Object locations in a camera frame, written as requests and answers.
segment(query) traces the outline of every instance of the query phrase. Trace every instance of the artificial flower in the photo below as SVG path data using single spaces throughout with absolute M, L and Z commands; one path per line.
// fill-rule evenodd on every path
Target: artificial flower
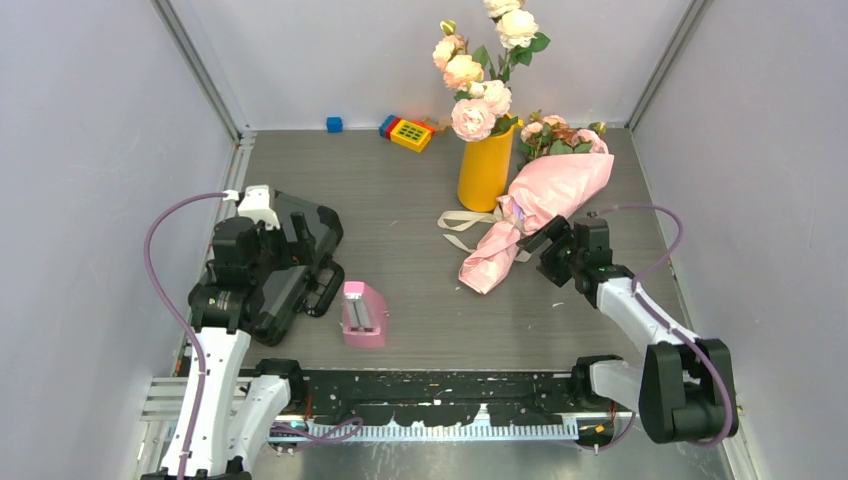
M 468 94 L 471 95 L 471 98 L 480 98 L 486 92 L 486 86 L 480 82 L 471 82 L 468 85 Z
M 483 86 L 486 87 L 486 91 L 483 93 L 483 100 L 489 106 L 489 111 L 495 114 L 496 117 L 505 115 L 509 111 L 509 105 L 512 102 L 512 92 L 500 80 L 483 82 Z
M 436 67 L 438 67 L 442 73 L 444 73 L 445 67 L 447 67 L 448 62 L 450 62 L 451 57 L 453 57 L 454 50 L 453 42 L 450 40 L 442 39 L 436 44 L 436 49 L 433 50 L 433 63 L 436 64 Z
M 445 32 L 445 35 L 453 35 L 456 32 L 456 22 L 453 20 L 442 20 L 439 22 L 439 28 Z
M 501 45 L 504 48 L 527 48 L 539 31 L 533 14 L 524 10 L 513 10 L 505 14 L 495 28 L 501 36 Z
M 521 8 L 521 0 L 483 0 L 483 5 L 489 12 L 489 18 L 498 18 Z
M 542 124 L 539 122 L 528 123 L 521 130 L 521 141 L 527 143 L 530 137 L 539 134 L 542 131 Z
M 464 51 L 465 50 L 465 38 L 462 35 L 448 35 L 444 38 L 445 41 L 451 42 L 453 44 L 453 48 L 456 51 Z
M 495 126 L 495 115 L 489 111 L 485 100 L 463 99 L 456 102 L 451 112 L 456 135 L 466 142 L 477 142 L 488 137 Z
M 557 123 L 560 123 L 568 127 L 568 123 L 565 121 L 564 118 L 560 117 L 559 115 L 545 115 L 542 118 L 542 123 L 547 123 L 552 127 L 555 127 Z
M 469 82 L 483 78 L 483 66 L 471 59 L 471 55 L 456 55 L 448 62 L 444 81 L 448 88 L 459 90 Z
M 607 144 L 592 130 L 581 128 L 574 134 L 569 143 L 577 146 L 583 142 L 590 142 L 592 144 L 592 149 L 589 150 L 590 153 L 607 153 Z

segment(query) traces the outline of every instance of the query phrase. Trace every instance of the white wall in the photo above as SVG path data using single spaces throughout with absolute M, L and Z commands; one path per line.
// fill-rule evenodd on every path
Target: white wall
M 731 347 L 766 479 L 848 466 L 846 58 L 844 1 L 716 0 L 636 134 L 654 200 L 688 228 L 686 304 Z
M 511 84 L 514 111 L 625 122 L 689 0 L 527 2 L 553 41 Z M 482 0 L 178 0 L 186 28 L 253 129 L 376 127 L 388 114 L 447 117 L 433 66 L 439 21 L 502 52 Z
M 124 479 L 178 342 L 143 236 L 221 188 L 232 144 L 149 1 L 41 3 L 0 3 L 0 476 Z M 156 241 L 178 305 L 214 208 Z

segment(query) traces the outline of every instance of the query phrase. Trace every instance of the metal frame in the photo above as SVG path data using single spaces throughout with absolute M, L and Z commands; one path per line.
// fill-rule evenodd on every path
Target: metal frame
M 180 21 L 177 12 L 174 10 L 174 6 L 171 4 L 171 0 L 151 0 L 151 3 L 162 18 L 162 23 L 168 28 L 168 32 L 177 44 L 177 49 L 183 55 L 189 69 L 197 79 L 200 89 L 203 91 L 207 100 L 209 100 L 209 103 L 212 104 L 212 108 L 215 110 L 218 118 L 221 119 L 221 123 L 224 124 L 227 133 L 233 141 L 240 140 L 242 130 L 236 125 L 233 116 L 230 114 L 230 110 L 221 98 L 218 88 L 212 80 L 212 76 L 209 75 L 209 70 L 203 64 L 203 60 L 200 59 L 200 54 L 198 54 L 197 49 L 189 38 L 182 21 Z
M 707 7 L 709 7 L 712 3 L 713 0 L 692 0 L 689 3 L 689 7 L 683 14 L 683 19 L 680 20 L 680 23 L 677 25 L 677 30 L 675 30 L 674 35 L 671 36 L 671 41 L 666 47 L 662 57 L 660 57 L 660 61 L 654 69 L 654 73 L 651 75 L 650 80 L 648 80 L 648 84 L 645 85 L 645 90 L 642 92 L 642 96 L 639 97 L 639 101 L 636 103 L 636 109 L 633 110 L 633 114 L 630 115 L 630 120 L 628 120 L 625 124 L 625 128 L 633 132 L 639 127 L 639 122 L 642 120 L 642 117 L 644 117 L 645 112 L 654 100 L 654 97 L 656 96 L 657 91 L 659 91 L 663 81 L 665 81 L 669 70 L 674 65 L 674 62 L 676 62 L 680 57 L 683 48 L 689 42 L 689 39 L 692 38 L 692 34 L 695 32 L 701 18 L 704 16 L 704 12 L 706 12 Z

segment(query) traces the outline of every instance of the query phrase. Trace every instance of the gray table surface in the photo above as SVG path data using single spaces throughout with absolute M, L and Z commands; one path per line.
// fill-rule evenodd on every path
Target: gray table surface
M 616 156 L 612 177 L 577 215 L 616 203 L 649 202 L 630 134 L 613 130 L 606 140 Z M 435 138 L 421 154 L 374 131 L 258 136 L 247 184 L 267 183 L 335 209 L 345 229 L 337 261 L 348 280 L 365 281 L 386 297 L 391 318 L 385 348 L 349 348 L 342 342 L 337 303 L 324 318 L 300 316 L 277 347 L 254 342 L 246 366 L 277 357 L 305 367 L 567 370 L 579 356 L 607 353 L 641 363 L 611 320 L 573 286 L 550 284 L 535 270 L 535 259 L 515 264 L 485 296 L 458 281 L 467 254 L 442 238 L 436 219 L 445 210 L 462 209 L 456 181 L 463 147 L 451 134 Z M 652 213 L 607 218 L 617 263 L 638 271 L 662 254 Z M 471 245 L 487 228 L 458 236 Z M 668 268 L 658 269 L 645 288 L 682 319 Z M 733 478 L 719 450 L 654 445 L 638 426 L 599 456 L 544 442 L 360 443 L 295 456 L 278 456 L 266 447 L 252 473 L 257 480 Z
M 576 215 L 650 201 L 629 132 L 612 130 L 606 140 L 615 154 L 609 184 Z M 559 289 L 549 283 L 536 271 L 535 258 L 514 264 L 488 295 L 459 282 L 467 254 L 442 237 L 436 220 L 445 210 L 463 209 L 456 197 L 463 147 L 451 134 L 416 154 L 373 130 L 260 133 L 246 183 L 270 184 L 335 209 L 345 230 L 337 262 L 347 280 L 364 281 L 385 296 L 390 318 L 385 348 L 347 347 L 336 302 L 323 318 L 298 317 L 276 347 L 254 342 L 245 365 L 278 357 L 307 367 L 570 369 L 577 357 L 607 353 L 641 362 L 614 322 L 571 284 Z M 664 246 L 652 212 L 607 218 L 617 263 L 638 271 L 660 257 Z M 474 245 L 488 228 L 481 224 L 458 236 Z M 645 288 L 682 318 L 668 268 L 658 269 Z

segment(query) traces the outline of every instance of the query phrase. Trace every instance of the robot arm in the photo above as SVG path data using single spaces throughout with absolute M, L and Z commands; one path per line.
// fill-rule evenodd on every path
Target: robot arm
M 584 218 L 572 228 L 557 216 L 523 239 L 520 246 L 533 251 L 547 239 L 553 243 L 540 255 L 539 271 L 559 287 L 574 279 L 577 291 L 616 322 L 645 359 L 641 368 L 618 357 L 578 359 L 575 369 L 589 383 L 585 390 L 639 412 L 645 432 L 655 443 L 716 436 L 724 423 L 724 402 L 707 368 L 697 361 L 680 335 L 704 351 L 721 376 L 731 400 L 733 422 L 729 435 L 735 435 L 738 417 L 727 346 L 721 340 L 701 339 L 681 326 L 641 286 L 637 285 L 634 292 L 633 273 L 613 264 L 605 220 Z M 640 299 L 660 320 L 646 310 Z
M 215 226 L 214 259 L 207 262 L 206 275 L 189 294 L 191 327 L 201 351 L 192 348 L 186 393 L 162 469 L 144 475 L 143 480 L 249 480 L 248 472 L 274 419 L 290 403 L 305 397 L 297 362 L 263 360 L 238 413 L 231 413 L 233 391 L 251 340 L 279 342 L 290 321 L 287 314 L 291 312 L 264 307 L 263 286 L 274 272 L 311 266 L 317 258 L 315 238 L 303 213 L 290 215 L 296 239 L 286 238 L 274 209 L 274 190 L 254 186 L 243 194 L 226 193 L 226 200 L 237 202 L 238 215 Z M 328 297 L 338 289 L 328 288 Z M 186 452 L 183 445 L 189 431 Z

